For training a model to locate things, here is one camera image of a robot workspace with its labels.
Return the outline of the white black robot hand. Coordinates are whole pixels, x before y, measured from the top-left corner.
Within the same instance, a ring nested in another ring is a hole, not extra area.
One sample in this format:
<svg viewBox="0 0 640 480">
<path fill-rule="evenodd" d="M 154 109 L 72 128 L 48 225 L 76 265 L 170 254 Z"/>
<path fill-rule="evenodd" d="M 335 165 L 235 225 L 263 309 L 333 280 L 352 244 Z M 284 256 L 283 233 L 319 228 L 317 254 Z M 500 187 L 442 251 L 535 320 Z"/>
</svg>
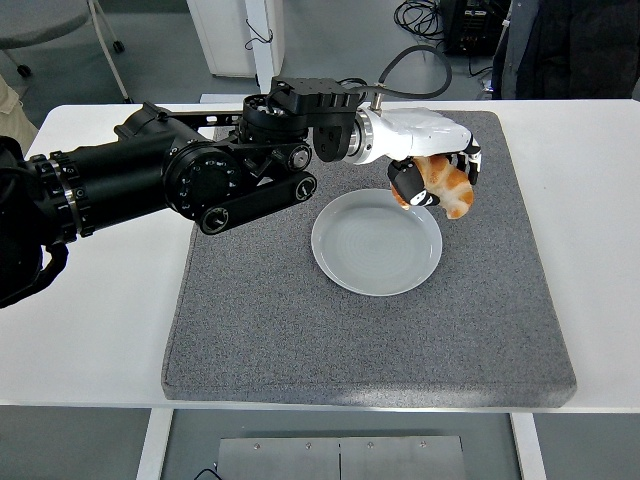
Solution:
<svg viewBox="0 0 640 480">
<path fill-rule="evenodd" d="M 482 154 L 466 127 L 424 108 L 361 110 L 359 120 L 363 137 L 354 162 L 389 158 L 391 191 L 403 209 L 439 205 L 449 219 L 469 211 Z"/>
</svg>

